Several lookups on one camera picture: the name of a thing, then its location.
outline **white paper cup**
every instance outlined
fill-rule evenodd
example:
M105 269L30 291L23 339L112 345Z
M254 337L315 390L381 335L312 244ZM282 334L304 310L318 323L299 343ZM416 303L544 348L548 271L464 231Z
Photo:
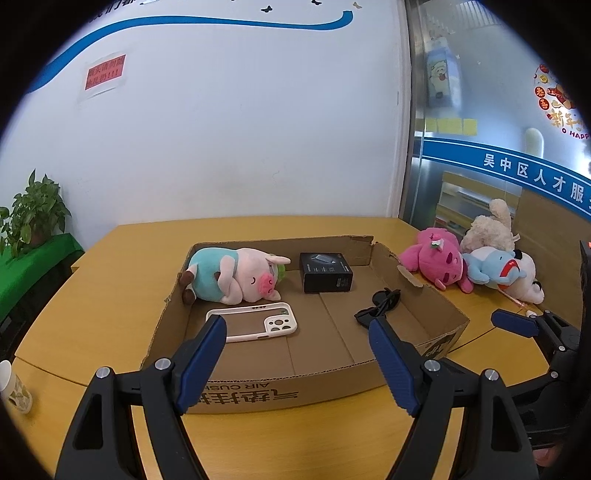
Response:
M31 393L22 384L8 360L0 362L0 397L21 413L29 413L33 406Z

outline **blue banner stripe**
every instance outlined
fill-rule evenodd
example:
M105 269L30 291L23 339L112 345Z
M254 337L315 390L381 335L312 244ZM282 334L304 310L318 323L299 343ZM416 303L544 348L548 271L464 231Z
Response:
M349 25L353 21L353 12L345 10L343 15L333 22L317 24L317 25L300 25L287 23L273 23L273 22L255 22L250 20L232 20L229 18L209 18L209 17L184 17L178 15L166 15L159 17L140 17L130 18L111 25L99 28L98 30L89 33L70 46L66 51L57 56L54 60L49 62L41 73L37 76L33 84L29 87L27 93L39 90L55 76L60 73L76 56L78 56L84 49L88 48L93 43L105 38L112 33L126 30L133 27L143 27L146 25L171 25L171 24L219 24L219 25L243 25L247 27L267 27L267 28L289 28L295 30L336 30Z
M543 158L472 142L425 138L423 158L510 181L591 219L591 181Z

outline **yellow sticky note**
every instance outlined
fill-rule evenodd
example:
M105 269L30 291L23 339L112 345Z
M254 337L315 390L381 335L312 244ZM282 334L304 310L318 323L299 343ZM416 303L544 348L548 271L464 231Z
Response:
M426 118L425 119L425 132L436 132L437 131L437 119Z
M464 119L464 135L478 135L478 120L474 118Z
M441 134L462 134L461 118L438 118L437 128Z

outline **stuffed animal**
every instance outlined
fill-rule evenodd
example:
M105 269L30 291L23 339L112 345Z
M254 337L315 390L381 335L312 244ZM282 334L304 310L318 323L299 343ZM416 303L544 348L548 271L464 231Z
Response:
M178 281L185 289L183 303L191 305L196 298L226 305L281 300L275 285L290 262L253 248L202 248L191 257Z
M505 293L514 299L539 305L544 301L544 290L542 284L535 279L534 259L521 250L515 250L515 260L519 269L527 275L515 280L505 289Z
M527 272L520 269L515 252L480 247L462 257L468 264L468 278L490 288L505 290L518 278L527 276Z
M459 248L453 233L444 228L427 228L418 233L417 244L407 248L398 259L408 271L420 270L440 290L457 282L464 293L470 293L474 285L466 276L467 266Z
M462 253L471 253L480 247L494 247L505 252L515 249L519 235L511 233L511 214L504 200L491 200L489 205L493 216L477 216L460 243Z

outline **red paper notice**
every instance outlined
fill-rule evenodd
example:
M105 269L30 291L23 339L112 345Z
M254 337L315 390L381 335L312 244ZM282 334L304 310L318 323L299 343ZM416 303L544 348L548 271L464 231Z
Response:
M125 55L121 55L116 59L107 60L92 67L88 70L88 77L86 77L86 87L84 90L96 87L101 83L116 79L123 75L123 64L125 63Z

